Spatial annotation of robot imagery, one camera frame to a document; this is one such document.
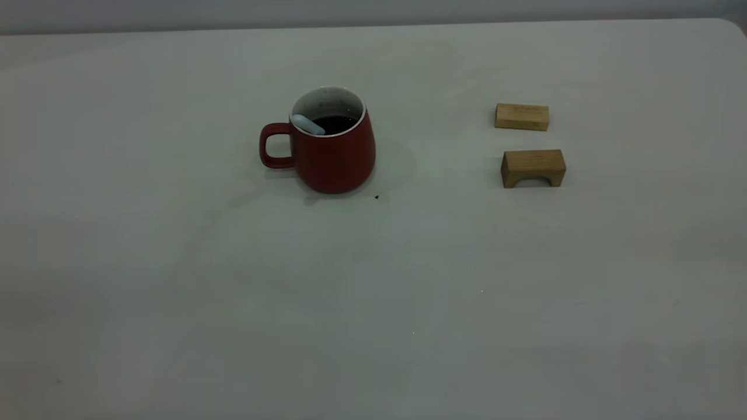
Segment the dark liquid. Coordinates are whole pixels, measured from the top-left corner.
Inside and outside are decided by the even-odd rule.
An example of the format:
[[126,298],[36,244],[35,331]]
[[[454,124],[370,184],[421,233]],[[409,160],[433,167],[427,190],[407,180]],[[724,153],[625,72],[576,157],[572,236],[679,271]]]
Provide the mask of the dark liquid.
[[336,135],[348,130],[350,127],[356,124],[356,120],[349,117],[342,117],[341,115],[335,115],[333,117],[322,117],[318,120],[314,120],[314,124],[324,129],[324,135]]

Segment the gray wall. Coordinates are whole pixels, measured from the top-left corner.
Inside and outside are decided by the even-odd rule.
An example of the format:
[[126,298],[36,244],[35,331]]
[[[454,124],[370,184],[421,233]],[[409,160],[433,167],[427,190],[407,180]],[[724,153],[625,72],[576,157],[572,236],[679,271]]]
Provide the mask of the gray wall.
[[0,0],[0,33],[744,18],[747,0]]

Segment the red mug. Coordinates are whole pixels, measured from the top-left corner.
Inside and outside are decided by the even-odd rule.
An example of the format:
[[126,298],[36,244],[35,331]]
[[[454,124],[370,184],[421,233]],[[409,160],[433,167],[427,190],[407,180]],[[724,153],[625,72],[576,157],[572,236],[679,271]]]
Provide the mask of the red mug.
[[[310,120],[343,116],[356,121],[333,135],[313,135],[292,122],[291,115]],[[274,158],[267,154],[267,138],[291,137],[291,155]],[[288,115],[288,123],[267,124],[259,135],[259,157],[273,169],[295,168],[298,176],[321,193],[339,194],[359,187],[374,170],[376,143],[371,119],[363,101],[344,87],[320,87],[301,96]]]

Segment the wooden block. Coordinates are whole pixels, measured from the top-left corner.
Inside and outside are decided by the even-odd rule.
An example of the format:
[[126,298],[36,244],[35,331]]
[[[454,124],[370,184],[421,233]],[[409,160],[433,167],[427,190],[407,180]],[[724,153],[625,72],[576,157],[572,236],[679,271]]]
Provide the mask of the wooden block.
[[546,132],[548,125],[550,125],[550,107],[548,106],[498,104],[495,107],[495,126],[499,129]]
[[523,150],[504,152],[500,166],[503,187],[514,188],[526,178],[542,177],[553,187],[559,187],[565,175],[565,161],[559,150]]

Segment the table surface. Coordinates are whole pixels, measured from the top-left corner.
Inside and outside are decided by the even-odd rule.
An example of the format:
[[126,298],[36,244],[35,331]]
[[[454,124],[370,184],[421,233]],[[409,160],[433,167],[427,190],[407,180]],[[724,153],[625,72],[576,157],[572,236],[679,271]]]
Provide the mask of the table surface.
[[[717,19],[0,37],[0,417],[743,419],[746,75]],[[257,153],[322,84],[339,197]]]

